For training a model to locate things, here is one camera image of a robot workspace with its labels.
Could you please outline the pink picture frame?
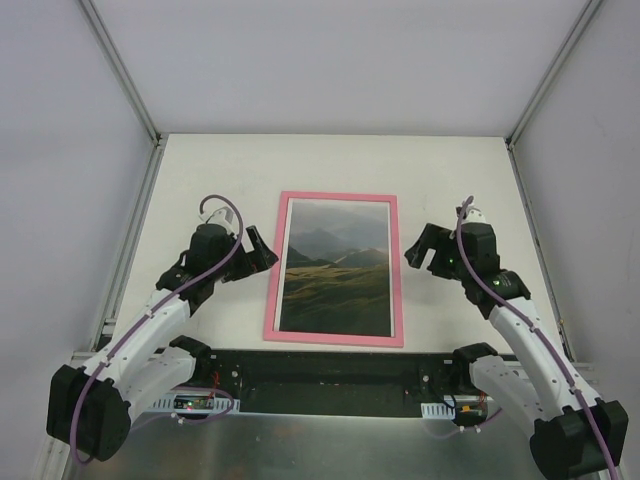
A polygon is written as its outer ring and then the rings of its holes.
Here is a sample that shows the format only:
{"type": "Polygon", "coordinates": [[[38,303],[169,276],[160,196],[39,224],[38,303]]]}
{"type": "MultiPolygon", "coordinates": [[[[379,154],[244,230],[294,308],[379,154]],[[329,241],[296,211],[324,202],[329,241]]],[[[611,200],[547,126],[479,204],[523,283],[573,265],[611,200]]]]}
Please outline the pink picture frame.
{"type": "Polygon", "coordinates": [[[404,339],[404,318],[402,301],[402,283],[400,266],[400,240],[399,240],[399,219],[398,200],[396,196],[389,194],[364,194],[364,193],[334,193],[334,192],[303,192],[285,191],[282,193],[279,204],[278,220],[276,225],[276,235],[274,250],[279,257],[279,261],[272,268],[270,273],[266,317],[263,328],[263,337],[267,341],[287,342],[296,344],[317,344],[317,345],[340,345],[353,347],[379,347],[379,348],[401,348],[405,344],[404,339]],[[283,225],[286,223],[287,199],[291,196],[303,198],[364,198],[373,200],[384,200],[391,203],[391,238],[392,238],[392,277],[393,277],[393,312],[395,322],[395,335],[390,339],[380,337],[364,336],[332,336],[320,334],[300,334],[286,333],[275,330],[276,306],[278,296],[278,279],[282,266],[282,238],[283,225]]]}

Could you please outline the landscape photo print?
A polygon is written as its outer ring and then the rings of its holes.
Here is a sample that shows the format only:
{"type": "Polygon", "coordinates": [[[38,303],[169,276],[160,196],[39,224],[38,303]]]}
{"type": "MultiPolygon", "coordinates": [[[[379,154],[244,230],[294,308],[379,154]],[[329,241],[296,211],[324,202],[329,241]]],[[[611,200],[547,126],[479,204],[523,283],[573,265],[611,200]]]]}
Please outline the landscape photo print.
{"type": "Polygon", "coordinates": [[[392,338],[391,203],[291,196],[285,220],[275,330],[392,338]]]}

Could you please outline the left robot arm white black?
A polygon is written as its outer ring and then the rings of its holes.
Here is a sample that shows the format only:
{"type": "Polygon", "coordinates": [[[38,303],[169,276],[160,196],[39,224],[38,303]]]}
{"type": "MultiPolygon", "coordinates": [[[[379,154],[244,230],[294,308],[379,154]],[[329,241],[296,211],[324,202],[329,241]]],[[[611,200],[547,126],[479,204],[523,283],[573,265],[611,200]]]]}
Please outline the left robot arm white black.
{"type": "Polygon", "coordinates": [[[245,230],[252,248],[224,223],[201,224],[188,249],[158,279],[139,318],[81,366],[53,375],[46,432],[90,460],[106,461],[123,445],[132,424],[161,395],[184,383],[204,387],[206,345],[177,331],[209,300],[217,283],[269,270],[278,260],[258,230],[245,230]]]}

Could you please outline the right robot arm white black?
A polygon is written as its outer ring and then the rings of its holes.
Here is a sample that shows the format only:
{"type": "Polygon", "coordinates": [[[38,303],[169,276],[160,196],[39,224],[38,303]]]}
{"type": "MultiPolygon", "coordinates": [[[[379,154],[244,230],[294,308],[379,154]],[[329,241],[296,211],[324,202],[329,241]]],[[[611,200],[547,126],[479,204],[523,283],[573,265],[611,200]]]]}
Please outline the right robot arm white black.
{"type": "Polygon", "coordinates": [[[514,373],[492,347],[476,343],[455,350],[452,387],[492,397],[524,432],[545,478],[599,471],[617,478],[628,414],[618,401],[603,400],[549,339],[529,289],[517,273],[501,267],[493,228],[481,222],[455,230],[427,224],[405,258],[412,268],[459,282],[524,371],[514,373]]]}

